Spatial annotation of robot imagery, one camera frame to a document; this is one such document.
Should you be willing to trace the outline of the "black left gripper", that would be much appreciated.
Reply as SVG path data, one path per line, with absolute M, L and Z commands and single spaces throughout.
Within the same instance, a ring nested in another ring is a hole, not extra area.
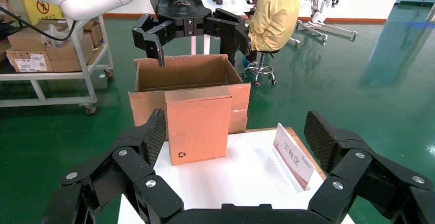
M 143 14 L 132 27 L 134 45 L 165 65 L 163 46 L 175 37 L 211 35 L 232 41 L 244 55 L 251 52 L 246 20 L 223 9 L 212 12 L 202 0 L 150 0 L 157 18 Z

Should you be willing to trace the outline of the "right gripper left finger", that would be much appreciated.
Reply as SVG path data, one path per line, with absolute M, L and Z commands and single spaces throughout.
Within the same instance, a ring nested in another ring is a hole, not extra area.
M 62 175 L 42 222 L 95 223 L 107 203 L 124 196 L 143 222 L 167 223 L 184 204 L 154 170 L 165 137 L 165 112 L 155 109 L 145 124 L 124 131 L 108 150 Z

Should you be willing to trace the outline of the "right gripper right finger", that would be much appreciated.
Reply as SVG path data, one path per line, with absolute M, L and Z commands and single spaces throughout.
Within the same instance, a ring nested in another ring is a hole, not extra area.
M 308 210 L 341 223 L 355 199 L 370 202 L 391 223 L 434 223 L 434 184 L 424 175 L 375 152 L 355 132 L 309 111 L 305 139 L 326 179 Z

